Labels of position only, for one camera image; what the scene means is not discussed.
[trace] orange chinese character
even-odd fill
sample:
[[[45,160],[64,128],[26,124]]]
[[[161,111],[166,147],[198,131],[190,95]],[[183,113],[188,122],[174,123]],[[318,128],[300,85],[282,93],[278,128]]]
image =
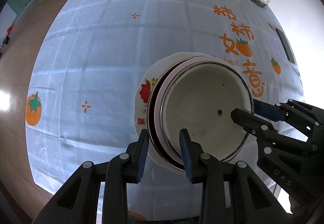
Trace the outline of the orange chinese character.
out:
[[[236,16],[232,13],[233,11],[228,9],[227,7],[223,6],[221,8],[218,8],[215,5],[213,8],[214,8],[214,13],[217,13],[217,15],[220,16],[222,14],[223,16],[228,16],[229,19],[236,20]]]
[[[239,53],[234,50],[235,42],[232,39],[229,39],[228,37],[226,37],[226,33],[224,33],[224,36],[219,36],[219,38],[223,40],[223,44],[226,47],[225,52],[227,52],[227,53],[233,52],[235,55],[239,55]]]
[[[241,30],[239,29],[239,26],[236,26],[234,22],[232,22],[231,26],[233,27],[232,31],[235,32],[237,36],[239,36],[240,34],[243,34],[243,36],[245,36],[245,34],[242,33]]]
[[[254,40],[254,36],[252,31],[250,31],[250,27],[245,26],[243,23],[241,25],[239,25],[239,27],[241,28],[240,31],[242,33],[243,36],[245,36],[244,32],[247,34],[247,37],[249,40],[253,39]]]
[[[252,89],[252,94],[255,97],[261,97],[263,95],[265,83],[261,82],[260,77],[258,75],[262,75],[262,72],[256,71],[254,69],[254,66],[256,66],[256,64],[254,62],[250,62],[249,60],[247,60],[246,63],[243,63],[242,66],[247,66],[247,70],[244,70],[242,73],[250,74],[248,77],[248,80],[249,80],[251,86],[253,88],[256,88],[257,92],[255,92],[254,89]]]

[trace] table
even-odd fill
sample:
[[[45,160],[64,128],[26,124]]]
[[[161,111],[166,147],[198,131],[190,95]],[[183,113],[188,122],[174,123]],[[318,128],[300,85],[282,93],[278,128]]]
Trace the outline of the table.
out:
[[[82,162],[109,161],[136,141],[135,91],[152,64],[176,52],[228,61],[257,99],[302,101],[298,67],[287,60],[275,28],[282,30],[270,8],[250,0],[68,0],[44,39],[30,80],[26,141],[35,183],[54,194]],[[287,124],[275,126],[304,140]],[[256,166],[254,136],[232,162],[238,160],[273,184]],[[141,183],[127,189],[134,218],[199,214],[201,185],[150,157]],[[101,204],[102,189],[98,212]]]

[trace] tiled floor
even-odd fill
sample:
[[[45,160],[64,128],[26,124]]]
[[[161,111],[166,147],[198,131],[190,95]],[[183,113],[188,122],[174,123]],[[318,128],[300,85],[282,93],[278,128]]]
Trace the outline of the tiled floor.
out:
[[[0,59],[0,91],[10,94],[9,109],[0,110],[0,180],[32,219],[52,195],[34,183],[30,171],[25,135],[28,86],[43,39],[66,1],[31,1]]]

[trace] green door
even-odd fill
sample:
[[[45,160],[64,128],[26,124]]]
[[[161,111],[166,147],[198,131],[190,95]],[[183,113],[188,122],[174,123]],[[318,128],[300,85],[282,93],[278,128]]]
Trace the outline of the green door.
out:
[[[29,0],[8,0],[9,7],[19,15],[24,7],[28,4]]]

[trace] red flower decoration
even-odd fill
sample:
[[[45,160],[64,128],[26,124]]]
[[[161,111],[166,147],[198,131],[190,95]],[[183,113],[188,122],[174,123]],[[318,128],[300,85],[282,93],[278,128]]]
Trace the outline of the red flower decoration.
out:
[[[142,119],[142,118],[137,118],[137,123],[138,124],[144,124],[145,125],[145,118]]]
[[[144,103],[148,102],[148,97],[151,94],[151,84],[149,81],[146,82],[146,84],[142,84],[142,90],[140,91],[141,99]]]

